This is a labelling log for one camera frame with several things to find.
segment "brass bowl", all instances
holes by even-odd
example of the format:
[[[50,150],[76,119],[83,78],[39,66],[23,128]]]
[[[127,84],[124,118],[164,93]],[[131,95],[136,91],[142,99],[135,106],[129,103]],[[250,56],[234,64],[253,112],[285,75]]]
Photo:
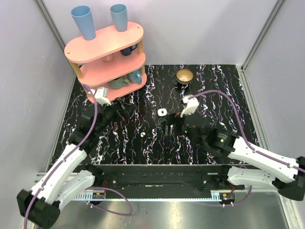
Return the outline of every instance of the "brass bowl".
[[[193,73],[188,69],[181,69],[177,72],[176,78],[181,84],[189,84],[193,79]]]

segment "metal floor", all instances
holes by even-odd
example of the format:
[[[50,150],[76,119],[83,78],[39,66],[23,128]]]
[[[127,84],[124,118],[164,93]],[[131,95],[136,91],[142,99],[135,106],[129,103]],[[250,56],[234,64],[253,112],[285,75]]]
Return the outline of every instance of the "metal floor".
[[[237,201],[245,193],[237,193]],[[288,229],[279,196],[274,192],[252,193],[234,207],[208,207],[194,202],[133,202],[133,216],[121,217],[72,201],[52,229]],[[126,213],[124,202],[102,207]]]

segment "shelf tier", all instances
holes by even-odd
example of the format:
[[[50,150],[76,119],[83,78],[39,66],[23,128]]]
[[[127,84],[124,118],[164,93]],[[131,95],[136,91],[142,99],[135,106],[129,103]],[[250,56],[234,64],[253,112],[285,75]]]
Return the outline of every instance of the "shelf tier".
[[[127,30],[118,32],[115,26],[97,30],[96,37],[87,41],[82,36],[70,41],[65,47],[67,59],[73,63],[88,63],[137,44],[142,40],[144,30],[135,22],[128,22]]]
[[[139,90],[140,88],[144,87],[144,85],[147,82],[147,75],[144,74],[142,75],[142,83],[130,83],[128,86],[124,86],[120,89],[111,89],[109,88],[108,84],[104,84],[103,87],[107,87],[108,88],[108,95],[107,98],[110,101],[115,100],[116,98],[122,97],[124,95],[127,95],[131,92],[134,92],[136,90]],[[93,103],[93,98],[89,97],[89,101],[91,103]]]
[[[97,59],[83,65],[81,72],[84,77],[79,80],[81,84],[97,88],[108,81],[140,69],[145,63],[145,54],[138,54],[137,49],[129,56],[116,52],[113,57],[110,62]]]

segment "marble surface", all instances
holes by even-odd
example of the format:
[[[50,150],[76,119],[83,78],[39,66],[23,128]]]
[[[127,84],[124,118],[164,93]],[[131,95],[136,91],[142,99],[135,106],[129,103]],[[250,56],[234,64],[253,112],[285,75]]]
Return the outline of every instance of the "marble surface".
[[[228,164],[239,163],[216,158],[190,145],[185,136],[164,136],[157,110],[166,108],[169,113],[183,109],[181,98],[209,89],[226,93],[236,104],[248,140],[258,145],[250,112],[234,65],[148,65],[146,85],[123,98],[137,105],[130,121],[112,123],[103,133],[96,149],[84,161],[93,164]],[[179,69],[189,69],[194,74],[190,85],[182,86],[175,80]],[[228,101],[218,94],[199,98],[197,112],[210,119],[210,123],[234,133],[239,133],[237,121]],[[76,127],[82,111],[90,102],[76,80],[63,121],[51,165],[57,160]]]

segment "white wall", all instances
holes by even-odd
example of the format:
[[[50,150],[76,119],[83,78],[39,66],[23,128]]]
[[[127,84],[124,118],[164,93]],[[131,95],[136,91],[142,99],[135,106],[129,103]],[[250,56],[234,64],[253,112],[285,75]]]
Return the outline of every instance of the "white wall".
[[[305,156],[304,21],[305,1],[287,1],[246,69],[271,150],[294,158]]]
[[[46,167],[73,73],[33,0],[2,0],[0,21],[0,228],[13,229],[16,196]]]
[[[144,28],[146,64],[245,61],[276,0],[44,0],[64,42],[80,36],[70,11],[92,9],[95,28],[112,25],[110,6],[127,6]]]

